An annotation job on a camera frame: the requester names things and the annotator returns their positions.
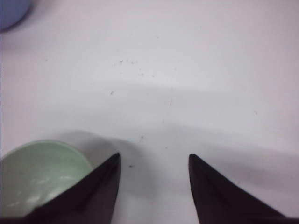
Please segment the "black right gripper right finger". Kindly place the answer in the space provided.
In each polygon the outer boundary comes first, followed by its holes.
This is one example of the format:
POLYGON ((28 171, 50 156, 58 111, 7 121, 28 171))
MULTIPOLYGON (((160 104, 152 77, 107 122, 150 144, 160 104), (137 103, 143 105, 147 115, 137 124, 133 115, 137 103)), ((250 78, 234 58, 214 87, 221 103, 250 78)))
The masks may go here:
POLYGON ((239 188, 195 154, 188 160, 191 192, 201 224, 297 224, 239 188))

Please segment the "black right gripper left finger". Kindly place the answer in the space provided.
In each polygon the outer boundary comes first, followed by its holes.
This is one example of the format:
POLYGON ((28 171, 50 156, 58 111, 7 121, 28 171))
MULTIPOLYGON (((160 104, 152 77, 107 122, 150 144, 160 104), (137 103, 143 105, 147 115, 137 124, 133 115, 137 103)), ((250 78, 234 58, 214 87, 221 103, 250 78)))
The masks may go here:
POLYGON ((2 224, 110 224, 121 176, 120 153, 113 154, 77 184, 23 217, 2 224))

